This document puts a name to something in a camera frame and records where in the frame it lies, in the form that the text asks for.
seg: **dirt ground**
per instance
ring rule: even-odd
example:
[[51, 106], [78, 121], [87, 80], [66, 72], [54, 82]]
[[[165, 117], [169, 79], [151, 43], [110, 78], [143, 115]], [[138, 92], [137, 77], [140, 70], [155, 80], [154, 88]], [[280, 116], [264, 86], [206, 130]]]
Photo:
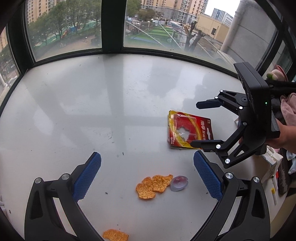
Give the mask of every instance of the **dirt ground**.
[[60, 45], [56, 45], [53, 48], [51, 48], [48, 52], [46, 52], [41, 58], [38, 60], [42, 60], [51, 56], [55, 56], [62, 53], [68, 53], [73, 52], [77, 50], [83, 50], [83, 49], [92, 49], [95, 48], [95, 46], [91, 45], [91, 39], [94, 38], [94, 35], [88, 36], [87, 39], [83, 38], [76, 42], [66, 44], [65, 47], [61, 47]]

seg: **white table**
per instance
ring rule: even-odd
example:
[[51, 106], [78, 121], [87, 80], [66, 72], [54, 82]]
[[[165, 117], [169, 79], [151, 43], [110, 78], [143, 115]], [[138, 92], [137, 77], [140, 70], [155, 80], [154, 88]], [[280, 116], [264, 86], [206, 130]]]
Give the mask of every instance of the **white table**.
[[[243, 92], [240, 82], [226, 74], [156, 56], [84, 56], [31, 69], [0, 118], [0, 193], [10, 222], [24, 236], [34, 179], [58, 179], [96, 151], [102, 156], [101, 169], [78, 203], [100, 234], [120, 229], [129, 241], [190, 240], [217, 201], [192, 164], [195, 150], [169, 148], [167, 115], [177, 110], [211, 118], [214, 138], [226, 140], [236, 129], [236, 115], [222, 107], [195, 107], [220, 89]], [[215, 154], [206, 156], [222, 166]], [[257, 157], [228, 171], [250, 179], [262, 177], [265, 168]], [[140, 200], [137, 183], [156, 174], [185, 175], [189, 185]], [[277, 207], [268, 193], [267, 198], [273, 220], [284, 197]], [[238, 201], [223, 231], [230, 227]], [[56, 203], [66, 230], [73, 232]]]

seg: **sky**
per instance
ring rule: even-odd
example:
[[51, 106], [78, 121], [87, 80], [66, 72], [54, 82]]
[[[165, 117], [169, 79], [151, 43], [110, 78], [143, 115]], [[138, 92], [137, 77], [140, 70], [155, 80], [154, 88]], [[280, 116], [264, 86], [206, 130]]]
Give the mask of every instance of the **sky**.
[[227, 12], [234, 17], [240, 0], [209, 0], [205, 9], [205, 14], [212, 15], [214, 8]]

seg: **blue gripper pad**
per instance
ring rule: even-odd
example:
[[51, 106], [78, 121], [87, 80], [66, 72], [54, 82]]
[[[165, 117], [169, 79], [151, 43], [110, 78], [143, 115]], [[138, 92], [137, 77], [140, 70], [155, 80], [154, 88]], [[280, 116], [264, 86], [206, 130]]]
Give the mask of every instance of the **blue gripper pad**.
[[220, 201], [222, 198], [221, 182], [199, 151], [194, 153], [193, 164], [211, 197]]
[[76, 202], [85, 197], [85, 194], [87, 193], [92, 181], [94, 180], [94, 177], [101, 167], [101, 162], [101, 155], [99, 153], [95, 153], [91, 161], [87, 164], [80, 176], [77, 178], [76, 182], [73, 185], [74, 192], [72, 195], [73, 199]]

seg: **orange chip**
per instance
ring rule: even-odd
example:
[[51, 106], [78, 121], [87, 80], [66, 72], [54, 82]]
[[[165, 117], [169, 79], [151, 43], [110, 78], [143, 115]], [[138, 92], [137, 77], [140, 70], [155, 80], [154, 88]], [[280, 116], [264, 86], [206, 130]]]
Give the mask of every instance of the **orange chip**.
[[109, 229], [103, 233], [103, 238], [111, 241], [127, 241], [128, 235], [116, 229]]
[[156, 175], [152, 179], [146, 177], [136, 186], [136, 191], [141, 199], [151, 199], [155, 197], [155, 192], [164, 192], [166, 187], [173, 179], [173, 175], [161, 176]]

